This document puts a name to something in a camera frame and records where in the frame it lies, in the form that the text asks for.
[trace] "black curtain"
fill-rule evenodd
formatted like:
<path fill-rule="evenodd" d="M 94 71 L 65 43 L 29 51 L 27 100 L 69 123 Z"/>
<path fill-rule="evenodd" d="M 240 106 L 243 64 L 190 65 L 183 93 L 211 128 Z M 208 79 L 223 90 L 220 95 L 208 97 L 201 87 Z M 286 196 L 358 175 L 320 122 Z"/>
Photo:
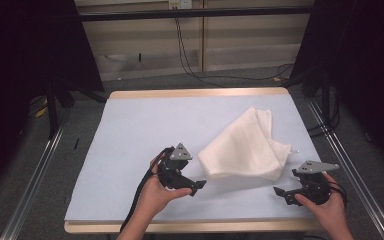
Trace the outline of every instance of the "black curtain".
<path fill-rule="evenodd" d="M 316 0 L 315 4 L 326 4 Z M 291 78 L 308 69 L 303 91 L 314 95 L 329 81 L 384 150 L 384 1 L 343 1 L 339 12 L 312 14 Z"/>
<path fill-rule="evenodd" d="M 83 89 L 103 86 L 74 1 L 0 0 L 0 170 L 17 145 L 29 102 L 64 78 Z"/>

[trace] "wooden table edge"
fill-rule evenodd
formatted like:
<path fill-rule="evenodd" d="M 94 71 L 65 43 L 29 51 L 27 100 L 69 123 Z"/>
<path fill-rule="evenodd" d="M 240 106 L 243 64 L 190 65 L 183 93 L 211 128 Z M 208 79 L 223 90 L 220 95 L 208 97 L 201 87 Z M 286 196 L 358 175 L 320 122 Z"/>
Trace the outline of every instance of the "wooden table edge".
<path fill-rule="evenodd" d="M 289 94 L 286 88 L 214 88 L 214 89 L 172 89 L 115 91 L 109 99 L 124 98 L 164 98 L 164 97 L 214 97 L 214 96 L 252 96 L 270 94 Z"/>
<path fill-rule="evenodd" d="M 64 229 L 74 234 L 118 233 L 120 222 L 66 221 Z M 284 218 L 269 220 L 161 222 L 151 223 L 147 233 L 216 233 L 216 232 L 306 232 L 321 230 L 315 218 Z"/>

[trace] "metal rail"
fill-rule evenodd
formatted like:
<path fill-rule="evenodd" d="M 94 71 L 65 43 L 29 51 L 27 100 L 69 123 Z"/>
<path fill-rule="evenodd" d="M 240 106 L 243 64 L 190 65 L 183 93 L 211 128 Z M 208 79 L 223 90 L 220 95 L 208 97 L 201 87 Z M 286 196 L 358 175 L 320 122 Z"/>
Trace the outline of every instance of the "metal rail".
<path fill-rule="evenodd" d="M 24 194 L 17 205 L 17 208 L 15 209 L 10 220 L 8 221 L 0 240 L 17 239 L 21 227 L 23 226 L 27 214 L 30 210 L 30 207 L 33 203 L 34 197 L 36 196 L 36 193 L 39 190 L 40 183 L 42 182 L 43 176 L 46 173 L 46 169 L 48 168 L 52 156 L 58 146 L 59 140 L 62 136 L 62 132 L 66 126 L 66 123 L 68 122 L 70 113 L 71 108 L 67 109 L 62 114 L 62 123 L 53 138 L 48 140 L 42 157 L 40 158 L 40 161 L 30 179 L 30 182 L 27 185 L 26 190 L 24 191 Z"/>
<path fill-rule="evenodd" d="M 353 185 L 357 195 L 359 196 L 361 202 L 367 210 L 370 218 L 378 229 L 382 239 L 384 239 L 384 212 L 371 194 L 370 190 L 364 183 L 354 164 L 352 163 L 351 158 L 348 156 L 338 137 L 333 131 L 329 131 L 323 121 L 323 116 L 320 107 L 315 100 L 310 100 L 309 105 L 313 111 L 314 116 L 316 117 L 317 122 L 320 126 L 323 126 L 323 131 L 325 132 L 326 139 L 331 145 L 333 151 L 338 158 L 339 163 L 341 164 L 342 169 L 346 173 L 348 179 Z"/>
<path fill-rule="evenodd" d="M 163 19 L 163 18 L 193 18 L 193 17 L 227 17 L 227 16 L 252 16 L 252 15 L 288 15 L 323 13 L 338 9 L 340 4 L 331 6 L 285 6 L 285 7 L 258 7 L 258 8 L 206 8 L 206 9 L 179 9 L 179 10 L 154 10 L 134 12 L 93 12 L 80 13 L 79 15 L 52 16 L 53 21 L 114 21 L 138 19 Z"/>

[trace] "black cable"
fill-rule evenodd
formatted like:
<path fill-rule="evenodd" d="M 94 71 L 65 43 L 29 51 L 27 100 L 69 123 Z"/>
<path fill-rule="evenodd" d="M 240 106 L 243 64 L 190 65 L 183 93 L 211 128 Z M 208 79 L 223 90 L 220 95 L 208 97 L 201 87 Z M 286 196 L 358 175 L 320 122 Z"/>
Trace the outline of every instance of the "black cable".
<path fill-rule="evenodd" d="M 191 77 L 194 77 L 195 79 L 197 79 L 200 82 L 210 84 L 210 85 L 220 87 L 220 88 L 225 88 L 224 86 L 202 80 L 200 77 L 196 76 L 195 73 L 192 71 L 190 64 L 189 64 L 188 57 L 186 56 L 185 45 L 183 44 L 182 30 L 180 28 L 179 18 L 176 17 L 175 21 L 176 21 L 176 27 L 177 27 L 177 41 L 179 44 L 180 63 L 182 64 L 182 68 L 185 71 L 185 73 L 187 73 Z M 186 63 L 187 63 L 187 66 L 188 66 L 190 72 L 188 72 L 186 70 L 185 65 L 183 63 L 182 49 L 183 49 L 183 55 L 185 56 L 185 60 L 186 60 Z"/>
<path fill-rule="evenodd" d="M 282 85 L 280 85 L 281 87 L 284 87 L 284 88 L 289 88 L 293 85 L 296 85 L 296 84 L 299 84 L 301 83 L 302 81 L 304 81 L 304 79 L 312 74 L 313 72 L 317 71 L 319 68 L 319 66 L 313 66 L 313 67 L 310 67 L 309 69 L 303 71 L 302 73 L 290 78 L 288 81 L 282 83 Z"/>
<path fill-rule="evenodd" d="M 344 202 L 344 207 L 347 208 L 348 196 L 347 196 L 347 192 L 345 191 L 345 189 L 340 184 L 338 184 L 338 183 L 334 183 L 334 182 L 328 182 L 328 183 L 329 184 L 335 184 L 336 186 L 339 187 L 339 189 L 338 189 L 338 188 L 329 186 L 330 190 L 333 190 L 333 191 L 341 194 L 342 201 Z"/>
<path fill-rule="evenodd" d="M 335 104 L 333 106 L 333 113 L 332 113 L 332 116 L 330 118 L 330 122 L 332 123 L 331 126 L 327 126 L 326 124 L 324 123 L 321 123 L 317 126 L 314 126 L 312 128 L 308 128 L 307 131 L 308 132 L 311 132 L 311 131 L 314 131 L 314 130 L 317 130 L 319 128 L 327 128 L 327 130 L 323 130 L 322 132 L 319 132 L 319 133 L 316 133 L 316 134 L 313 134 L 313 135 L 310 135 L 310 138 L 314 138 L 314 137 L 318 137 L 318 136 L 322 136 L 326 133 L 330 133 L 332 132 L 333 130 L 336 129 L 336 127 L 338 127 L 339 125 L 339 122 L 340 122 L 340 109 L 339 109 L 339 102 L 340 102 L 340 97 L 339 97 L 339 94 L 338 92 L 335 92 Z"/>
<path fill-rule="evenodd" d="M 274 77 L 277 77 L 277 76 L 281 76 L 282 73 L 286 72 L 288 69 L 290 69 L 294 64 L 283 64 L 283 65 L 280 65 L 278 66 L 278 73 L 275 74 L 275 75 L 272 75 L 272 76 L 269 76 L 269 77 L 264 77 L 264 78 L 249 78 L 249 77 L 238 77 L 238 76 L 223 76 L 223 75 L 213 75 L 213 76 L 197 76 L 191 69 L 190 67 L 190 64 L 189 64 L 189 61 L 188 61 L 188 58 L 186 56 L 186 50 L 185 50 L 185 45 L 183 43 L 183 37 L 182 37 L 182 30 L 180 28 L 180 22 L 179 22 L 179 18 L 175 18 L 175 21 L 176 21 L 176 28 L 177 28 L 177 40 L 178 40 L 178 45 L 179 45 L 179 54 L 180 54 L 180 62 L 182 64 L 182 68 L 183 70 L 185 71 L 185 73 L 187 73 L 189 76 L 191 77 L 194 77 L 196 78 L 197 80 L 203 82 L 203 83 L 206 83 L 206 84 L 211 84 L 211 85 L 214 85 L 214 86 L 217 86 L 217 87 L 221 87 L 221 88 L 225 88 L 225 86 L 221 86 L 219 84 L 215 84 L 215 83 L 211 83 L 211 82 L 207 82 L 207 81 L 204 81 L 202 80 L 203 78 L 233 78 L 233 79 L 242 79 L 242 80 L 251 80 L 251 81 L 262 81 L 262 80 L 268 80 L 268 79 L 272 79 Z M 183 56 L 185 57 L 185 60 L 186 60 L 186 64 L 187 64 L 187 67 L 189 69 L 189 71 L 186 69 L 184 63 L 183 63 L 183 57 L 182 57 L 182 52 L 183 52 Z M 287 68 L 285 68 L 284 70 L 282 71 L 279 71 L 279 69 L 283 66 L 287 66 L 289 65 Z"/>
<path fill-rule="evenodd" d="M 130 218 L 132 217 L 133 213 L 135 212 L 135 209 L 136 209 L 136 205 L 138 203 L 138 200 L 139 200 L 139 196 L 140 196 L 140 193 L 143 189 L 143 186 L 145 186 L 145 183 L 146 181 L 148 181 L 148 179 L 154 175 L 154 173 L 152 172 L 152 169 L 154 168 L 155 164 L 158 163 L 159 159 L 161 158 L 161 156 L 166 152 L 168 151 L 169 148 L 165 148 L 163 151 L 161 151 L 158 156 L 156 156 L 154 158 L 154 161 L 152 162 L 151 166 L 149 167 L 149 169 L 146 171 L 145 175 L 143 176 L 141 182 L 139 183 L 139 186 L 137 187 L 136 189 L 136 193 L 135 193 L 135 197 L 133 198 L 133 202 L 132 202 L 132 206 L 130 207 L 130 210 L 129 210 L 129 213 L 127 214 L 127 217 L 126 219 L 124 220 L 123 224 L 121 225 L 120 227 L 120 232 L 123 231 L 123 229 L 126 227 L 127 223 L 130 221 Z"/>

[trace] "white cloth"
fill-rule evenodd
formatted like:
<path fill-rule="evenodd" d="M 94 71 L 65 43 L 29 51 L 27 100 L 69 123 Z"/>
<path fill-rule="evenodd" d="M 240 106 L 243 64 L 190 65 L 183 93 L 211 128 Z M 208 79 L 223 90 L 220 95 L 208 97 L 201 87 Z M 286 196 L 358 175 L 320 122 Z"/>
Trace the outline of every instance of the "white cloth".
<path fill-rule="evenodd" d="M 271 111 L 250 107 L 199 152 L 207 176 L 240 175 L 276 181 L 291 145 L 274 141 L 271 130 Z"/>

